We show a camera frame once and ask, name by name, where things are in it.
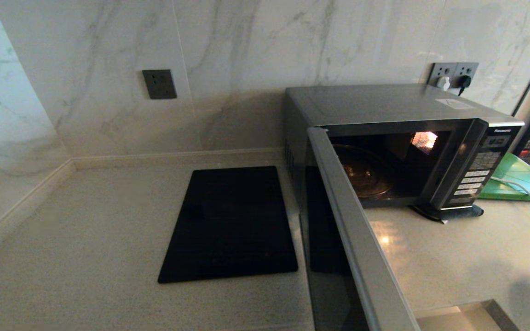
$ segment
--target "power cord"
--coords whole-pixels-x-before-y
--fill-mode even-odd
[[[468,75],[463,75],[462,77],[459,77],[459,87],[461,88],[461,90],[459,90],[458,96],[461,96],[465,88],[469,87],[469,84],[471,83],[472,83],[472,78],[469,77]]]
[[[493,180],[495,180],[497,182],[501,182],[503,184],[506,184],[507,186],[510,186],[509,184],[516,185],[516,186],[522,188],[524,190],[524,192],[526,192],[530,196],[530,191],[527,190],[526,188],[524,188],[524,186],[522,186],[521,184],[519,184],[517,182],[511,182],[509,180],[505,180],[505,179],[502,179],[502,178],[496,178],[496,177],[490,177],[490,179],[493,179]]]

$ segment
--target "sticker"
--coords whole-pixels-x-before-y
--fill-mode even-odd
[[[474,109],[475,108],[474,106],[470,106],[467,103],[463,103],[455,99],[435,99],[435,100],[453,109]]]

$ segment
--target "white plug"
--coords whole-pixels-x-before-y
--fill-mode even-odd
[[[437,81],[437,87],[443,91],[447,91],[449,89],[449,86],[451,86],[451,83],[449,82],[448,76],[443,76]]]

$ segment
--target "green cutting board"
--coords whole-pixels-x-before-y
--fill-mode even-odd
[[[493,176],[517,182],[530,191],[530,165],[516,155],[506,153],[498,168],[494,171]],[[478,197],[480,199],[530,201],[529,195],[520,187],[510,185],[490,179]]]

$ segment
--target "baseboard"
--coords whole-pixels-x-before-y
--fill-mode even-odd
[[[63,163],[51,172],[38,186],[17,202],[6,214],[0,218],[0,243],[13,233],[19,225],[59,187],[74,172],[76,166],[72,160]]]
[[[225,151],[198,151],[165,154],[125,156],[76,157],[72,161],[77,170],[92,168],[146,167],[166,164],[193,164],[226,161],[266,161],[283,158],[282,148],[232,149]]]

